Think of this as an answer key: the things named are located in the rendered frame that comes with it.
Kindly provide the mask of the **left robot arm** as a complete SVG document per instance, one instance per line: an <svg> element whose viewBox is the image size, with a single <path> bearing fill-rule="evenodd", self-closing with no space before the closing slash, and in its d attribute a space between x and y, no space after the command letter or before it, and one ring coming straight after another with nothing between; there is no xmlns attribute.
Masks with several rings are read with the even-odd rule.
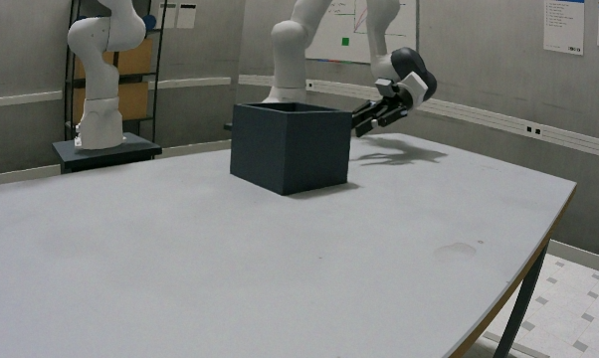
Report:
<svg viewBox="0 0 599 358"><path fill-rule="evenodd" d="M380 95L391 99L396 98L396 92L400 91L399 87L405 88L413 98L413 106L408 110L409 112L435 93L437 81L426 70L424 61L413 49L403 47L387 53L385 32L400 10L399 0L366 1L368 12L365 23L370 68L376 80L375 84ZM272 87L269 98L263 102L305 101L304 50L311 45L321 18L331 2L332 0L298 0L291 19L273 28L271 36L276 88Z"/></svg>

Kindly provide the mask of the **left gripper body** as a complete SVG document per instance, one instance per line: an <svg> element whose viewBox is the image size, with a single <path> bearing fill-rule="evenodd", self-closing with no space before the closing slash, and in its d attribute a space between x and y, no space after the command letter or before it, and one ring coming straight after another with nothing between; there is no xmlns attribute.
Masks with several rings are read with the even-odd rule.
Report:
<svg viewBox="0 0 599 358"><path fill-rule="evenodd" d="M386 102L380 104L379 107L379 111L383 108L383 106L389 101L389 100L393 100L393 104L389 107L389 112L398 108L399 106L406 106L407 107L407 111L409 109L412 108L413 106L413 98L411 96L411 94L403 87L399 87L400 88L400 92L397 93L396 92L396 98L394 99L389 99L389 98L385 98Z"/></svg>

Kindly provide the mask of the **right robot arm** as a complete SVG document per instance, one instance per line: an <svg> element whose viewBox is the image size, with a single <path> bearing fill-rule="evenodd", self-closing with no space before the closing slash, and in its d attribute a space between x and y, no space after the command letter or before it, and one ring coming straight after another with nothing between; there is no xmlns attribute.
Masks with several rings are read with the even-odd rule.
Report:
<svg viewBox="0 0 599 358"><path fill-rule="evenodd" d="M137 48L145 36L145 24L131 0L98 0L111 10L110 17L76 21L69 30L68 45L86 72L86 99L75 149L103 149L126 142L118 111L117 67L106 62L103 52ZM102 98L102 99L100 99Z"/></svg>

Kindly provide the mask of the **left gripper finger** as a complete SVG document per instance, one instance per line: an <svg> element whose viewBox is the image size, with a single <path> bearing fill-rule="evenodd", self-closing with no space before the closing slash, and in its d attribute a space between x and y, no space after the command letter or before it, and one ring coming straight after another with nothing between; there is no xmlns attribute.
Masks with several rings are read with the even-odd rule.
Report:
<svg viewBox="0 0 599 358"><path fill-rule="evenodd" d="M385 127L402 117L408 116L406 106L402 106L402 107L399 106L398 108L389 112L389 107L393 103L394 103L393 100L389 100L384 105L383 109L381 109L378 113L372 114L372 117L369 117L368 119L366 119L363 122L356 125L355 126L356 137L358 137L358 138L361 137L362 135L364 135L365 133L367 133L374 127L378 127L379 125L381 125L381 127ZM386 122L385 122L385 120L386 120Z"/></svg>
<svg viewBox="0 0 599 358"><path fill-rule="evenodd" d="M384 102L386 102L385 98L382 98L377 102L372 102L371 99L368 99L366 103L355 109L352 112L353 117L351 130L363 120L368 119L370 116L372 117L372 114L376 114L379 111L378 106Z"/></svg>

